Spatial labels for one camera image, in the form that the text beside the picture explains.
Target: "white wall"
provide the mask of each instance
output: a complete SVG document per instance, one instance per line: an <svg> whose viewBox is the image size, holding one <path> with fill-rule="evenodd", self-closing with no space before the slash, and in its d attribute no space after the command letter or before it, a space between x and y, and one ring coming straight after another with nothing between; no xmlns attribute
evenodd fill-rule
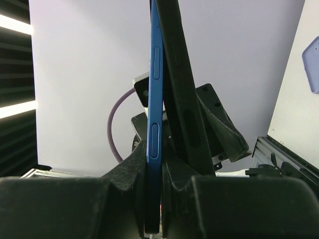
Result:
<svg viewBox="0 0 319 239"><path fill-rule="evenodd" d="M30 0L39 163L100 175L117 163L106 120L149 66L147 0ZM180 0L195 83L210 82L251 149L266 135L302 0ZM115 116L115 143L129 155L131 96ZM248 167L250 159L226 165Z"/></svg>
<svg viewBox="0 0 319 239"><path fill-rule="evenodd" d="M306 0L268 131L268 135L317 168L319 95L310 90L302 53L319 36L318 9L318 0Z"/></svg>

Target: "gray cable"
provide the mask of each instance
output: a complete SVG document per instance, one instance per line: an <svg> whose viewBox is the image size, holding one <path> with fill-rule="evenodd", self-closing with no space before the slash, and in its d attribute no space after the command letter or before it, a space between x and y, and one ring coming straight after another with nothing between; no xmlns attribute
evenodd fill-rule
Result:
<svg viewBox="0 0 319 239"><path fill-rule="evenodd" d="M114 157L116 158L116 160L121 163L123 161L122 157L120 156L119 152L117 151L115 144L114 144L114 140L113 140L113 136L112 136L112 121L113 121L113 117L115 115L116 110L118 109L118 107L121 105L121 103L131 94L133 94L135 92L135 89L132 88L129 91L127 91L124 95L122 95L118 101L116 101L115 105L113 106L113 108L111 109L111 112L109 114L109 118L108 118L108 122L107 122L107 137L108 137L108 141L109 141L109 146L111 148L111 151L114 155Z"/></svg>

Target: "blue smartphone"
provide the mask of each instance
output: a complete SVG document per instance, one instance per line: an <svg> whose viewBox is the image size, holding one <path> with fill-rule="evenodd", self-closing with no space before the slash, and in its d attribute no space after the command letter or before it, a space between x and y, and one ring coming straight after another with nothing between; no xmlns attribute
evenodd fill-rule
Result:
<svg viewBox="0 0 319 239"><path fill-rule="evenodd" d="M319 36L303 52L303 62L311 92L319 94Z"/></svg>
<svg viewBox="0 0 319 239"><path fill-rule="evenodd" d="M152 0L145 202L145 232L148 234L156 234L160 230L163 48L158 10L155 0Z"/></svg>

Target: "fluorescent light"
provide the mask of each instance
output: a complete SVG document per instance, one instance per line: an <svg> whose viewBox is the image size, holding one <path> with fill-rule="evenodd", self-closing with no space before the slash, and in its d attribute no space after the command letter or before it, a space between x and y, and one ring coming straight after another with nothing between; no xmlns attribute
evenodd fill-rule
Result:
<svg viewBox="0 0 319 239"><path fill-rule="evenodd" d="M0 26L29 35L33 33L33 28L30 24L3 15L0 15Z"/></svg>
<svg viewBox="0 0 319 239"><path fill-rule="evenodd" d="M0 119L17 115L23 112L31 111L37 108L36 101L30 101L22 104L17 104L13 106L7 106L0 108Z"/></svg>

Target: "phone case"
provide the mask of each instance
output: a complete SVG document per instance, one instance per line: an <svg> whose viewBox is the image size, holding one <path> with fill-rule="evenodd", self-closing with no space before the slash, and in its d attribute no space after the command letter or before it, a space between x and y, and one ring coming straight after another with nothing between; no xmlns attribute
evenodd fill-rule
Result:
<svg viewBox="0 0 319 239"><path fill-rule="evenodd" d="M311 92L319 94L319 36L303 52L303 62Z"/></svg>
<svg viewBox="0 0 319 239"><path fill-rule="evenodd" d="M163 40L155 2L151 8L151 60L146 167L145 232L160 230L161 143L163 114Z"/></svg>
<svg viewBox="0 0 319 239"><path fill-rule="evenodd" d="M164 105L176 154L199 174L215 174L195 91L177 0L156 0L164 42Z"/></svg>

